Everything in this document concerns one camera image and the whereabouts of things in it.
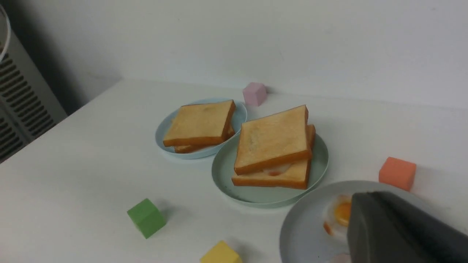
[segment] plate rim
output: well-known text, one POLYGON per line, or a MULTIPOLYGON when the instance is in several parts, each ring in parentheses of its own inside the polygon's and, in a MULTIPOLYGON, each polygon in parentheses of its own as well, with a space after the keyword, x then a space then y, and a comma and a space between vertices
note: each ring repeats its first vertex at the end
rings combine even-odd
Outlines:
MULTIPOLYGON (((236 138, 238 137, 239 134, 236 134, 232 137, 233 138, 236 138)), ((249 206, 249 207, 256 207, 256 208, 278 208, 278 207, 282 207, 282 206, 287 206, 287 205, 290 205, 290 204, 294 204, 296 202, 298 202, 300 199, 302 199, 307 193, 313 191, 314 189, 316 189, 318 187, 318 185, 320 184, 320 182, 323 180, 323 178, 325 177, 327 171, 328 171, 328 167, 329 167, 329 164, 330 164, 330 153, 328 151, 328 146, 327 144, 325 143, 325 140, 323 140, 323 138, 318 134, 316 133, 316 138, 320 138, 320 140, 323 142, 323 145, 325 146, 325 150, 327 152, 327 164, 325 166, 325 169, 323 171, 323 173, 320 175, 320 178, 313 184, 311 185, 310 187, 308 187, 307 189, 303 190, 302 193, 294 196, 294 197, 291 197, 289 199, 284 199, 284 200, 280 200, 280 201, 275 201, 275 202, 269 202, 269 203, 255 203, 255 202, 249 202, 249 201, 244 201, 244 200, 240 200, 240 199, 236 199, 228 194, 226 194, 222 189, 220 189, 220 187, 216 184, 216 181, 215 181, 215 175, 214 175, 214 165, 216 163, 216 160, 217 160, 217 157, 218 157, 218 154, 220 152, 222 152, 223 148, 227 147, 228 144, 226 143, 225 145, 223 145, 223 147, 221 147, 221 149, 216 153, 216 156, 214 157, 213 159, 213 163, 212 163, 212 166, 211 166, 211 175, 212 175, 212 180, 213 180, 213 184, 216 186, 216 188, 226 197, 228 197, 229 199, 235 201, 236 203, 239 203, 239 204, 242 204, 242 205, 245 205, 245 206, 249 206)))
MULTIPOLYGON (((242 101, 239 101, 239 100, 235 100, 235 99, 232 99, 232 98, 224 98, 224 97, 213 97, 213 98, 205 98, 205 99, 200 99, 200 100, 196 100, 196 101, 193 101, 193 102, 190 102, 190 103, 187 103, 187 104, 184 104, 184 105, 193 105, 193 104, 199 104, 201 102, 204 102, 204 103, 217 103, 217 102, 223 102, 223 101, 228 101, 228 100, 233 100, 234 103, 236 104, 236 107, 237 105, 241 105, 242 106, 242 111, 245 113, 245 119, 242 121, 243 123, 246 122, 248 119, 249 119, 249 113, 247 111, 247 108, 245 107, 245 104, 242 102, 242 101)), ((222 147, 227 143, 229 142, 233 137, 237 136, 241 130, 239 130, 238 132, 236 132, 236 134, 227 139, 225 142, 217 145, 217 146, 221 146, 219 148, 218 151, 214 151, 214 153, 209 153, 209 154, 206 154, 208 151, 212 150, 213 148, 207 148, 207 149, 202 149, 202 150, 199 150, 199 151, 196 151, 196 152, 193 152, 193 153, 173 153, 173 152, 170 152, 170 151, 167 151, 166 149, 164 149, 163 147, 161 147, 160 143, 162 144, 162 141, 159 143, 158 142, 158 131, 159 129, 161 129, 161 125, 162 123, 166 122, 166 120, 173 114, 176 114, 178 111, 179 111, 180 107, 177 108, 176 110, 172 111, 171 113, 167 114, 163 120, 161 122, 159 122, 158 124, 158 127, 156 128, 156 131, 154 132, 154 140, 156 142, 156 145, 162 150, 164 151, 165 153, 167 154, 170 154, 171 156, 174 156, 176 158, 179 158, 179 159, 186 159, 186 160, 189 160, 189 159, 199 159, 199 158, 204 158, 204 157, 208 157, 208 156, 212 156, 212 155, 215 155, 219 152, 219 150, 222 149, 222 147)))
POLYGON ((395 186, 392 186, 392 185, 389 185, 389 184, 384 184, 384 183, 380 183, 380 182, 377 182, 377 181, 370 181, 370 180, 345 180, 345 181, 338 181, 338 182, 334 182, 334 183, 330 183, 330 184, 327 184, 327 185, 324 185, 322 187, 319 187, 319 188, 316 188, 310 192, 308 192, 307 194, 305 194, 304 196, 302 196, 292 207, 291 209, 288 211, 288 213, 286 214, 283 222, 281 223, 281 229, 280 229, 280 232, 279 232, 279 239, 278 239, 278 249, 279 249, 279 256, 280 256, 280 259, 281 259, 281 262, 283 263, 289 263, 287 261, 285 261, 284 257, 284 252, 283 252, 283 249, 281 244, 282 244, 282 240, 284 239, 284 235, 285 235, 285 223, 287 221, 290 221, 292 220, 291 217, 292 217, 292 214, 293 213, 297 213, 296 210, 299 209, 298 206, 300 204, 302 204, 302 202, 305 202, 304 200, 306 200, 306 198, 308 198, 307 196, 309 195, 313 195, 313 194, 316 194, 318 191, 326 191, 326 189, 328 187, 331 187, 331 186, 335 186, 335 185, 340 185, 340 184, 349 184, 349 183, 372 183, 372 184, 382 184, 382 185, 385 185, 385 187, 388 187, 390 189, 392 189, 393 191, 396 191, 396 192, 401 192, 401 193, 404 193, 404 194, 409 194, 409 195, 412 195, 414 197, 414 199, 416 200, 419 200, 421 204, 424 204, 424 207, 422 208, 423 211, 430 211, 430 214, 435 216, 436 218, 438 217, 437 216, 437 212, 435 211, 435 209, 431 206, 430 203, 426 202, 424 199, 420 198, 419 196, 411 193, 411 192, 407 192, 405 190, 402 190, 400 188, 397 188, 395 186))

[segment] radiator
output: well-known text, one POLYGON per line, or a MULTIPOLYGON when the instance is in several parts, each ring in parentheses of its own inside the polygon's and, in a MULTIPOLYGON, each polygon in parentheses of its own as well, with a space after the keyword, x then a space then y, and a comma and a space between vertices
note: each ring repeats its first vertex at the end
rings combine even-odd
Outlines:
POLYGON ((66 118, 0 6, 0 162, 66 118))

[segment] gray plate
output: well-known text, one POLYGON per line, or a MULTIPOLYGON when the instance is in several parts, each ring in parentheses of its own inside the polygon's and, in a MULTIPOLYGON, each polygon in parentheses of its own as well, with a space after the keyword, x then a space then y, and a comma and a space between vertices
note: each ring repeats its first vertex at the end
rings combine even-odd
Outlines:
POLYGON ((325 206, 339 194, 390 191, 431 215, 434 210, 417 196, 399 188, 371 181, 346 181, 318 188, 299 200, 286 216, 279 238, 283 263, 327 262, 333 256, 348 253, 348 247, 323 229, 325 206))
MULTIPOLYGON (((199 101, 195 101, 189 104, 202 104, 202 103, 213 103, 213 102, 223 102, 231 100, 228 98, 210 98, 210 99, 203 99, 199 101)), ((234 101, 236 108, 233 114, 233 117, 231 119, 231 125, 236 132, 236 134, 239 134, 241 130, 241 124, 247 121, 247 109, 245 108, 244 104, 240 101, 234 101)), ((207 147, 205 149, 201 149, 199 151, 195 151, 193 153, 176 153, 174 151, 174 147, 165 147, 164 144, 162 143, 164 136, 168 132, 169 128, 171 127, 171 120, 175 118, 177 113, 179 112, 179 109, 176 111, 172 112, 167 116, 158 126, 158 129, 156 130, 156 144, 161 148, 163 151, 165 151, 167 154, 172 155, 174 157, 180 158, 180 159, 198 159, 198 158, 204 158, 206 156, 210 156, 213 154, 216 154, 221 147, 225 143, 227 143, 229 140, 226 142, 223 142, 219 145, 212 146, 212 147, 207 147)))
POLYGON ((292 204, 315 188, 327 171, 328 149, 322 138, 316 134, 307 190, 284 187, 234 186, 231 177, 234 175, 238 144, 239 136, 235 136, 220 149, 213 160, 212 176, 214 183, 224 194, 243 205, 275 208, 292 204))

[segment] sandwich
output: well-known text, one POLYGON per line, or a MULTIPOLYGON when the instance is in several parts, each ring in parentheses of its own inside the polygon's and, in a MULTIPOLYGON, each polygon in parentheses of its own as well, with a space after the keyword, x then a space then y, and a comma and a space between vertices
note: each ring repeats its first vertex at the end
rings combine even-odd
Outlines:
POLYGON ((234 171, 237 175, 310 160, 305 105, 241 125, 234 171))
MULTIPOLYGON (((307 126, 307 139, 311 148, 314 147, 315 126, 307 126)), ((307 189, 311 159, 301 160, 291 164, 264 169, 245 175, 234 175, 231 180, 235 186, 264 186, 264 187, 288 187, 295 189, 307 189)))
MULTIPOLYGON (((232 128, 232 126, 229 126, 229 130, 227 131, 227 139, 230 139, 235 135, 235 131, 232 128)), ((174 151, 176 153, 192 153, 196 152, 201 149, 205 149, 207 147, 210 147, 212 145, 185 145, 185 146, 175 146, 174 151)))
POLYGON ((162 142, 166 147, 223 143, 228 138, 234 111, 233 100, 184 105, 180 107, 162 142))

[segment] radiator grille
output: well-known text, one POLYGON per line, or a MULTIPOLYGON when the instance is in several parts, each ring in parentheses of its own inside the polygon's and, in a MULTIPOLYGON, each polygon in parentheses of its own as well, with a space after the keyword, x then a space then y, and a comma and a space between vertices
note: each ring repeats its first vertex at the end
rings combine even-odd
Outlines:
POLYGON ((8 53, 0 63, 0 96, 31 139, 56 124, 8 53))
POLYGON ((27 141, 22 138, 16 127, 5 118, 5 114, 3 112, 0 114, 3 115, 0 116, 0 162, 3 162, 25 147, 27 141))

